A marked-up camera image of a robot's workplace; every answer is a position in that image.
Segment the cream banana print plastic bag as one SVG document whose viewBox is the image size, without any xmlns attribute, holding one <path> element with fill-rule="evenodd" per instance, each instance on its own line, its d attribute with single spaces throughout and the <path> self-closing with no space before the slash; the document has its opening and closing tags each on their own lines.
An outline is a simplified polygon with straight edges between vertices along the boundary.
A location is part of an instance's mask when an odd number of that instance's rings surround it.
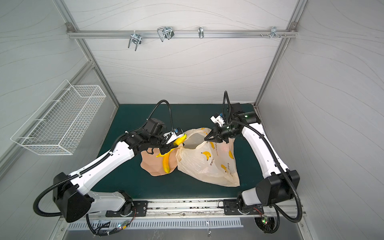
<svg viewBox="0 0 384 240">
<path fill-rule="evenodd" d="M 186 131 L 187 138 L 176 152 L 178 170 L 205 183 L 239 187 L 235 140 L 229 139 L 228 143 L 205 141 L 210 131 L 209 128 Z"/>
</svg>

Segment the yellow banana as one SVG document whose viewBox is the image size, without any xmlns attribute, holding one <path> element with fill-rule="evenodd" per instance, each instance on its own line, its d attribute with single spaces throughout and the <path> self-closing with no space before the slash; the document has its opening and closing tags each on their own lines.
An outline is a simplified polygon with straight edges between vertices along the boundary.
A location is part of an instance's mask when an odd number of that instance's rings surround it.
<svg viewBox="0 0 384 240">
<path fill-rule="evenodd" d="M 157 158 L 165 157 L 166 155 L 170 154 L 174 149 L 176 149 L 179 145 L 181 145 L 186 139 L 187 139 L 187 134 L 184 134 L 183 136 L 178 137 L 172 142 L 173 146 L 170 146 L 170 147 L 166 146 L 166 149 L 165 149 L 166 152 L 164 153 L 160 152 L 156 157 Z"/>
<path fill-rule="evenodd" d="M 163 156 L 163 170 L 166 174 L 171 172 L 170 155 L 171 153 L 167 153 Z"/>
</svg>

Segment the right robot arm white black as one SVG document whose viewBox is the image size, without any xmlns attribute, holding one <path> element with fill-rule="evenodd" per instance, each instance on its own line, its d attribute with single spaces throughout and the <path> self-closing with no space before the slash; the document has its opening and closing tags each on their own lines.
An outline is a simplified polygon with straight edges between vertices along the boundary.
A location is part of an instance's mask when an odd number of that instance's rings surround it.
<svg viewBox="0 0 384 240">
<path fill-rule="evenodd" d="M 230 139 L 243 136 L 252 148 L 262 170 L 263 179 L 252 189 L 243 191 L 238 197 L 238 208 L 244 211 L 255 205 L 275 208 L 288 221 L 298 223 L 303 217 L 303 208 L 297 187 L 300 175 L 280 159 L 267 138 L 261 120 L 254 112 L 239 112 L 225 120 L 221 115 L 211 117 L 213 129 L 205 141 L 228 143 Z M 294 199 L 297 215 L 289 216 L 278 203 Z"/>
</svg>

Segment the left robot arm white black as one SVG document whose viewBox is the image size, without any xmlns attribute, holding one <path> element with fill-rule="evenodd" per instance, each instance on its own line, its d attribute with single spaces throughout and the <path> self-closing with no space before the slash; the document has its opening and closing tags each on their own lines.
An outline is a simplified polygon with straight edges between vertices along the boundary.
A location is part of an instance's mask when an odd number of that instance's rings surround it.
<svg viewBox="0 0 384 240">
<path fill-rule="evenodd" d="M 115 140 L 110 150 L 93 162 L 69 175 L 56 175 L 53 185 L 35 199 L 33 210 L 41 217 L 63 216 L 68 223 L 75 222 L 87 214 L 103 211 L 128 216 L 132 212 L 133 203 L 125 191 L 102 193 L 94 192 L 92 188 L 113 170 L 141 152 L 159 149 L 158 157 L 164 157 L 185 139 L 186 135 L 180 131 L 158 135 L 140 130 L 125 132 Z M 40 201 L 49 192 L 53 192 L 53 201 L 60 210 L 58 213 L 47 213 L 39 207 Z"/>
</svg>

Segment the pink wavy fruit plate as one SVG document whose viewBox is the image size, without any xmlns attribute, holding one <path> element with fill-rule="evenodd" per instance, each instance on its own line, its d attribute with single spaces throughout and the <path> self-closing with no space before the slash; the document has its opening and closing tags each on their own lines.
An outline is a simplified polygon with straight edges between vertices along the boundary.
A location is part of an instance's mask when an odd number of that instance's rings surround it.
<svg viewBox="0 0 384 240">
<path fill-rule="evenodd" d="M 163 157 L 158 157 L 157 155 L 160 153 L 160 150 L 158 148 L 155 149 L 148 149 L 147 151 L 141 152 L 142 162 L 141 162 L 141 168 L 147 171 L 151 176 L 158 177 L 167 175 L 168 173 L 165 172 L 163 167 Z M 170 153 L 169 157 L 169 168 L 170 173 L 172 173 L 178 165 L 177 159 L 176 159 L 176 151 L 173 151 Z"/>
</svg>

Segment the white vent grille strip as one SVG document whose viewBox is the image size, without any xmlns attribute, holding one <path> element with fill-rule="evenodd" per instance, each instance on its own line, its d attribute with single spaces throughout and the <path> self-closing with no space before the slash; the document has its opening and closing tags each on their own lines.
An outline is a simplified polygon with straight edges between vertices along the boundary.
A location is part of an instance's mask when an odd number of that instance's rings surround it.
<svg viewBox="0 0 384 240">
<path fill-rule="evenodd" d="M 93 221 L 93 228 L 99 227 L 106 221 Z M 110 228 L 114 229 L 121 225 L 122 221 L 111 221 Z M 196 218 L 196 219 L 136 219 L 126 229 L 132 230 L 155 230 L 155 229 L 226 229 L 243 228 L 240 218 Z M 69 231 L 89 230 L 85 221 L 69 224 Z"/>
</svg>

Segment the metal u-bolt clamp left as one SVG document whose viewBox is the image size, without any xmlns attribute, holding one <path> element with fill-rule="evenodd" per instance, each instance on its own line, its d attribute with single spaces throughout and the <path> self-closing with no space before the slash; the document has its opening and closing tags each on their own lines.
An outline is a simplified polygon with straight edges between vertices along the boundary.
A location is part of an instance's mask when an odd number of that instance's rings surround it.
<svg viewBox="0 0 384 240">
<path fill-rule="evenodd" d="M 135 46 L 135 51 L 137 51 L 138 46 L 142 43 L 142 37 L 134 32 L 133 34 L 130 35 L 129 43 L 128 43 L 128 48 L 131 46 Z"/>
</svg>

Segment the metal u-bolt clamp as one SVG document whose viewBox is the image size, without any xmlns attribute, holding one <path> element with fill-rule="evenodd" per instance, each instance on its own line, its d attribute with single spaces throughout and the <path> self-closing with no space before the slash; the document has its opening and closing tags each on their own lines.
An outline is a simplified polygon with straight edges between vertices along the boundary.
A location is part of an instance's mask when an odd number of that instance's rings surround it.
<svg viewBox="0 0 384 240">
<path fill-rule="evenodd" d="M 167 26 L 158 28 L 157 33 L 161 42 L 164 42 L 165 39 L 170 40 L 175 35 L 173 28 Z"/>
<path fill-rule="evenodd" d="M 131 46 L 135 46 L 135 51 L 137 51 L 138 46 L 142 43 L 142 37 L 134 32 L 133 34 L 130 35 L 129 43 L 128 43 L 128 48 Z"/>
</svg>

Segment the metal u-bolt clamp middle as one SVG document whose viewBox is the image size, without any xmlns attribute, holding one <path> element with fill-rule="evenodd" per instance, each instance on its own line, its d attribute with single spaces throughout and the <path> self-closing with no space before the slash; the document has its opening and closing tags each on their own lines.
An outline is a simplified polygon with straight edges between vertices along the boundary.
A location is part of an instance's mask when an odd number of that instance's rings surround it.
<svg viewBox="0 0 384 240">
<path fill-rule="evenodd" d="M 157 33 L 161 42 L 164 42 L 165 39 L 170 40 L 175 35 L 173 28 L 167 26 L 158 28 Z"/>
</svg>

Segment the metal bolt clamp right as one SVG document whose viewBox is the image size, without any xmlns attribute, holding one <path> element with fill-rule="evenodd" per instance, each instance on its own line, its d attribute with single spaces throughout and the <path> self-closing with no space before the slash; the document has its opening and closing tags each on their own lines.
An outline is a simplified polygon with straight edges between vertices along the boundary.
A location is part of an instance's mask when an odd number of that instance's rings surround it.
<svg viewBox="0 0 384 240">
<path fill-rule="evenodd" d="M 267 34 L 260 34 L 262 38 L 269 38 L 269 39 L 281 39 L 285 38 L 287 35 L 284 33 L 278 33 L 278 30 L 276 27 L 272 27 L 270 32 Z"/>
</svg>

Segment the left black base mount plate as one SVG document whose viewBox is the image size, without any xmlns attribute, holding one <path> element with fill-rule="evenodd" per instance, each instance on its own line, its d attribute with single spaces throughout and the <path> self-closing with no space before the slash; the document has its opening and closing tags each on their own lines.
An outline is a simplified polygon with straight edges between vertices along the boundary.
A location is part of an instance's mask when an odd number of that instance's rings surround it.
<svg viewBox="0 0 384 240">
<path fill-rule="evenodd" d="M 107 211 L 106 217 L 145 217 L 148 209 L 148 201 L 132 201 L 129 205 L 123 206 L 119 211 Z"/>
</svg>

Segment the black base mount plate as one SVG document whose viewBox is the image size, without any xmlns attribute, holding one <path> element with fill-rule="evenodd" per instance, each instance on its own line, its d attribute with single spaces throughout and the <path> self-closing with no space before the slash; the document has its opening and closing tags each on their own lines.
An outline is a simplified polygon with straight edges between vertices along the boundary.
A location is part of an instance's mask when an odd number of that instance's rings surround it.
<svg viewBox="0 0 384 240">
<path fill-rule="evenodd" d="M 226 216 L 244 215 L 244 216 L 263 216 L 264 209 L 262 205 L 246 205 L 242 199 L 224 199 L 223 209 Z"/>
<path fill-rule="evenodd" d="M 145 217 L 148 209 L 148 201 L 132 201 L 129 205 L 123 206 L 119 211 L 107 211 L 106 217 Z"/>
</svg>

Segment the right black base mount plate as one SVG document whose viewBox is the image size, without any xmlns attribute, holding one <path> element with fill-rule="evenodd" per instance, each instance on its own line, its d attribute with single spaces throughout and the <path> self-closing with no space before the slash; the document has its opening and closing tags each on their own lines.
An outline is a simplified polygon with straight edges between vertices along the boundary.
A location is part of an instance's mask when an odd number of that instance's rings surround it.
<svg viewBox="0 0 384 240">
<path fill-rule="evenodd" d="M 242 199 L 224 199 L 223 209 L 226 216 L 244 215 L 244 216 L 263 216 L 264 209 L 262 205 L 246 205 Z"/>
</svg>

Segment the small metal bracket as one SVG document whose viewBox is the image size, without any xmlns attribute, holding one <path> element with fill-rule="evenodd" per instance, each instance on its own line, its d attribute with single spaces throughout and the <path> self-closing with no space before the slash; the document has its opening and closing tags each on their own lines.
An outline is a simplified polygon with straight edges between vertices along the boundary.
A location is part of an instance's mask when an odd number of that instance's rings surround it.
<svg viewBox="0 0 384 240">
<path fill-rule="evenodd" d="M 198 35 L 199 35 L 199 39 L 203 39 L 204 38 L 204 29 L 203 29 L 203 27 L 198 27 Z"/>
</svg>

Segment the aluminium crossbar rail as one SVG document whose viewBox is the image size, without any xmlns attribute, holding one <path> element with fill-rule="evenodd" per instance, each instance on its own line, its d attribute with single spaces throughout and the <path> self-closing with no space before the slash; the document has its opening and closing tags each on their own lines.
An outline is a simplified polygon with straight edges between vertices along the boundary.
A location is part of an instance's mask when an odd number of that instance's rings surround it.
<svg viewBox="0 0 384 240">
<path fill-rule="evenodd" d="M 204 29 L 203 39 L 248 39 L 262 38 L 260 34 L 267 34 L 267 30 L 206 30 Z M 142 39 L 159 39 L 156 30 L 152 31 L 76 31 L 68 32 L 71 39 L 129 39 L 130 35 L 136 32 Z M 199 39 L 198 30 L 174 30 L 173 39 Z M 299 34 L 297 31 L 278 30 L 278 33 L 284 33 L 285 38 L 295 38 Z"/>
</svg>

